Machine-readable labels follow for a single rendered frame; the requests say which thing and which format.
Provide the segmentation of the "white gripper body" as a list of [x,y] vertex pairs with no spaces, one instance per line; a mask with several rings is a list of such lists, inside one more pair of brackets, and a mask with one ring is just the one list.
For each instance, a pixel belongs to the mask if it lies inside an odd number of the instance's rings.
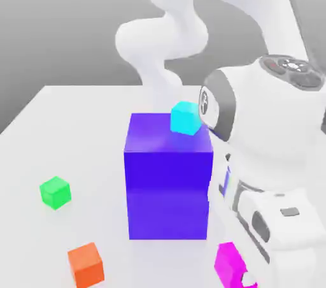
[[266,220],[260,212],[237,214],[241,236],[236,245],[259,288],[309,288],[316,270],[315,249],[326,243],[316,214],[302,212]]

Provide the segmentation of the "small magenta cube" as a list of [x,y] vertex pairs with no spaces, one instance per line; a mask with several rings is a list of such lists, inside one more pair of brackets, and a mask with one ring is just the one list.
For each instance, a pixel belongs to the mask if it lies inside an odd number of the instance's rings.
[[224,288],[258,288],[258,284],[256,287],[242,286],[241,277],[248,270],[233,242],[218,245],[214,269]]

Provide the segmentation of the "small orange cube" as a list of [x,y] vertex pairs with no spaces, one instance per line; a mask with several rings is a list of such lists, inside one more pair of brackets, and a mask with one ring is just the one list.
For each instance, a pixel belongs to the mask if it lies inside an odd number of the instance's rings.
[[94,242],[67,252],[76,288],[88,288],[104,281],[103,260]]

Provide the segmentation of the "small cyan cube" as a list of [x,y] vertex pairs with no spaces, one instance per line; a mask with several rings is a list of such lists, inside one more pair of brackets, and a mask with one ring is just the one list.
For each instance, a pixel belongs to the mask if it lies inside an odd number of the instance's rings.
[[171,109],[170,130],[172,132],[193,136],[201,125],[197,103],[180,101]]

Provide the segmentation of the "small green cube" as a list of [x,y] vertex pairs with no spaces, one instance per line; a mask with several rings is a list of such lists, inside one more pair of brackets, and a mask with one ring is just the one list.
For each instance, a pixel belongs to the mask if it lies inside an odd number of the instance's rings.
[[71,201],[71,189],[67,181],[55,176],[39,187],[41,199],[53,210],[57,210]]

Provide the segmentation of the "large blue box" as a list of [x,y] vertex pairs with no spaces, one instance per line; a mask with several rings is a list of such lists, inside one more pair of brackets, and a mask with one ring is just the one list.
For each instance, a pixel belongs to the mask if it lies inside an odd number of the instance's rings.
[[168,113],[133,113],[124,148],[129,238],[205,240],[212,165],[206,126],[174,133]]

